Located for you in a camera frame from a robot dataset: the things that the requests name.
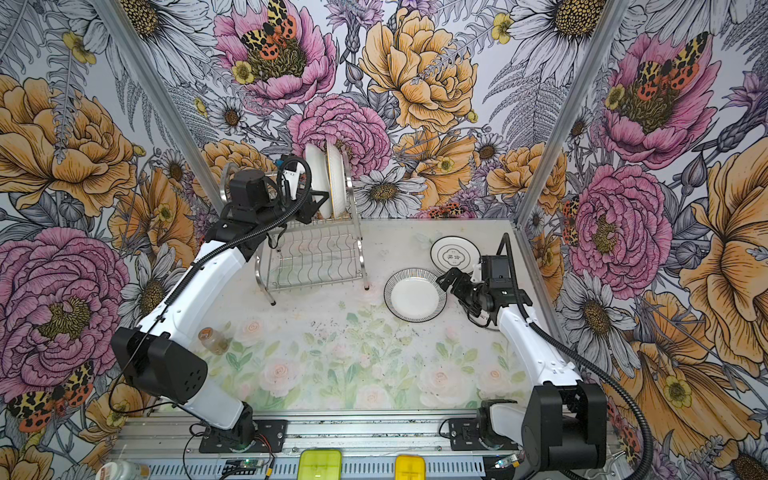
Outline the black striped rim plate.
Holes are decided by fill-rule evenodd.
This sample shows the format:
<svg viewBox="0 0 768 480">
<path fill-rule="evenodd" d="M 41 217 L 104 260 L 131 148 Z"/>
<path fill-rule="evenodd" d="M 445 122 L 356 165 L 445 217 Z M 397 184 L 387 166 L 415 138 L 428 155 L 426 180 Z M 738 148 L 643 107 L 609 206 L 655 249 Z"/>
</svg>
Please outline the black striped rim plate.
<svg viewBox="0 0 768 480">
<path fill-rule="evenodd" d="M 435 319 L 446 307 L 447 295 L 430 270 L 409 267 L 395 272 L 385 283 L 384 302 L 398 319 L 424 323 Z"/>
</svg>

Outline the chrome wire dish rack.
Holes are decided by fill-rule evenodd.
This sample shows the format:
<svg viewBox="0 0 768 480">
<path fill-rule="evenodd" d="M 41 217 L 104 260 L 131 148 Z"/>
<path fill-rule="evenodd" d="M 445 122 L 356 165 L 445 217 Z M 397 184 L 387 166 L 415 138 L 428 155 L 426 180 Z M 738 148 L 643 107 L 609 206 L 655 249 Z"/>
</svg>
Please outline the chrome wire dish rack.
<svg viewBox="0 0 768 480">
<path fill-rule="evenodd" d="M 238 172 L 255 169 L 225 165 L 219 190 L 225 202 L 220 220 L 210 227 L 206 240 L 227 243 L 260 227 L 246 231 L 227 223 L 230 202 L 229 182 Z M 360 215 L 352 195 L 352 182 L 346 175 L 347 212 L 339 219 L 322 219 L 317 213 L 310 224 L 290 221 L 238 245 L 244 258 L 254 267 L 257 286 L 274 306 L 274 294 L 298 288 L 312 288 L 360 279 L 370 288 L 363 250 Z"/>
</svg>

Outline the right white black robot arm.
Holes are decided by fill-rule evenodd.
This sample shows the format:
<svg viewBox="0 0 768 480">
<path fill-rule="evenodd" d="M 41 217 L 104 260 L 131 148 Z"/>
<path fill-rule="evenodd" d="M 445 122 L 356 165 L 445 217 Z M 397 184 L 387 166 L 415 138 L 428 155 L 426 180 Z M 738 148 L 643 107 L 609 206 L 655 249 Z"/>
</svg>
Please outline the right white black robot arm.
<svg viewBox="0 0 768 480">
<path fill-rule="evenodd" d="M 471 315 L 485 315 L 517 350 L 532 383 L 528 402 L 492 399 L 478 410 L 479 440 L 490 449 L 517 445 L 534 473 L 574 473 L 604 466 L 607 400 L 587 385 L 541 328 L 530 296 L 520 288 L 514 263 L 485 257 L 476 282 L 451 268 L 438 277 Z"/>
</svg>

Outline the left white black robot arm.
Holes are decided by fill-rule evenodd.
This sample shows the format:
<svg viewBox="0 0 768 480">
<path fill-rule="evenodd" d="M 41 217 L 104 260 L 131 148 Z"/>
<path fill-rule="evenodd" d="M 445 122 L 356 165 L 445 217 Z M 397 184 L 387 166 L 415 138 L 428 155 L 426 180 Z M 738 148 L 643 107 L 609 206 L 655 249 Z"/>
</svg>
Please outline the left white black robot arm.
<svg viewBox="0 0 768 480">
<path fill-rule="evenodd" d="M 270 232 L 293 220 L 313 220 L 329 198 L 319 184 L 326 171 L 284 155 L 274 175 L 237 172 L 228 182 L 229 202 L 181 279 L 149 314 L 119 328 L 110 341 L 128 385 L 196 417 L 205 436 L 224 448 L 243 451 L 256 440 L 253 410 L 210 378 L 207 363 L 191 346 L 216 297 Z"/>
</svg>

